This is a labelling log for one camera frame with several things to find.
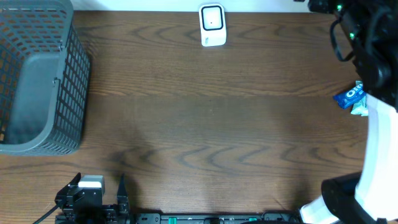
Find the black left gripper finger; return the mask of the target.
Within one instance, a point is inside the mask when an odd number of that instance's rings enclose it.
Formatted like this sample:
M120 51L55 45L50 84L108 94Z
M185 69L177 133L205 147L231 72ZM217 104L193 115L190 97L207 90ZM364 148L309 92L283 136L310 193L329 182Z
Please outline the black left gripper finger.
M74 178L72 178L72 180L65 186L65 189L74 189L76 187L78 187L78 183L81 180L81 173L78 172L76 176L74 176Z
M128 194L125 186L124 174L121 175L116 196L118 204L128 204Z

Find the blue Oreo cookie pack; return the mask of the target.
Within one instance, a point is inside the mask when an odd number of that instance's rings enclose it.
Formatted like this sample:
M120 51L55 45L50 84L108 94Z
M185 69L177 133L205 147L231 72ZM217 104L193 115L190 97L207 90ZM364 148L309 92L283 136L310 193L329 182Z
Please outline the blue Oreo cookie pack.
M337 102L340 108L345 110L355 103L361 101L365 96L366 92L363 90L363 84L359 84L349 91L333 96L333 99Z

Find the mint green wipes pack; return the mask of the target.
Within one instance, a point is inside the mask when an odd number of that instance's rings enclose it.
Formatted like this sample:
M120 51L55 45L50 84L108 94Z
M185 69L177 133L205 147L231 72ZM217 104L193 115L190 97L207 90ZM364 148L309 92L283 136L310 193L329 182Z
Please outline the mint green wipes pack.
M368 107L366 104L366 93L362 92L361 98L358 96L353 100L353 108L351 110L351 114L360 115L360 116L368 116Z

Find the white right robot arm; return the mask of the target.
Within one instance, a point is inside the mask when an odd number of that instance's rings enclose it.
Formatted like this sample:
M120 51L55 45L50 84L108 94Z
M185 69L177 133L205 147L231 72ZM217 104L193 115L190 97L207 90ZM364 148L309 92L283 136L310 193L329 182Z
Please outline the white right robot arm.
M363 81L368 137L361 172L327 179L300 209L304 223L388 223L397 219L397 1L310 0L333 14L337 59L352 61Z

